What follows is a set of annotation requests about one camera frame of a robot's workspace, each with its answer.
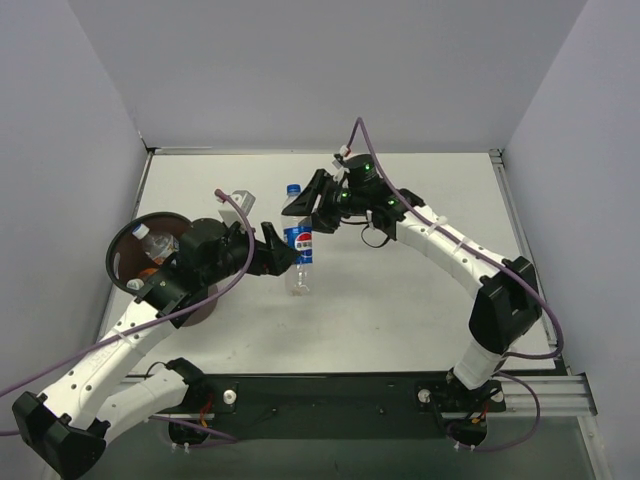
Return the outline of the pepsi plastic bottle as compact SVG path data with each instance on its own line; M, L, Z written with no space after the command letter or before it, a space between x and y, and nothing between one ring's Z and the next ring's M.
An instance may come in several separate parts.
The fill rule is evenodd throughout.
M286 291L292 296L309 295L313 286L313 235L309 216L281 215L284 240L297 252L285 274Z

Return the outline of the clear water bottle blue label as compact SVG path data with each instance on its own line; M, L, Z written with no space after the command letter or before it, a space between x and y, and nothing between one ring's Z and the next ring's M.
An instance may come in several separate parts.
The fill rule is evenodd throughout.
M162 265L179 250L176 238L167 233L151 230L144 223L138 224L132 235L138 240L146 256L157 265Z

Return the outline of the orange juice plastic bottle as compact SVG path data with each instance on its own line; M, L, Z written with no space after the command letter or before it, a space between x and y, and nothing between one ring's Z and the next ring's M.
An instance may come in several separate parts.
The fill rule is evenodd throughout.
M157 268L147 268L139 272L136 276L127 281L126 287L130 290L139 291L147 283L149 278L158 271Z

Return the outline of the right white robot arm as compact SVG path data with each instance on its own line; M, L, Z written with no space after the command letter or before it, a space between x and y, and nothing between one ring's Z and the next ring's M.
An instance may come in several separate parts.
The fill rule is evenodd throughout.
M282 216L332 234L351 217L421 253L456 280L473 299L471 341L451 374L468 390L482 387L512 345L540 319L535 269L523 257L509 260L463 236L419 196L390 186L369 154L336 157L340 171L317 170L305 187L287 188Z

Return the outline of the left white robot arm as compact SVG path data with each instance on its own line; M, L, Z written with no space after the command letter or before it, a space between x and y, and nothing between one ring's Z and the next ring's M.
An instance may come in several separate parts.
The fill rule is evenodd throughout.
M208 315L219 282L235 286L244 275L280 276L298 258L269 222L256 239L243 220L190 221L170 212L144 215L123 227L106 255L113 284L133 300L96 344L72 359L72 368L40 393L13 403L19 434L63 479L78 479L107 445L169 408L193 411L222 394L184 358L164 362L142 382L115 387L156 345Z

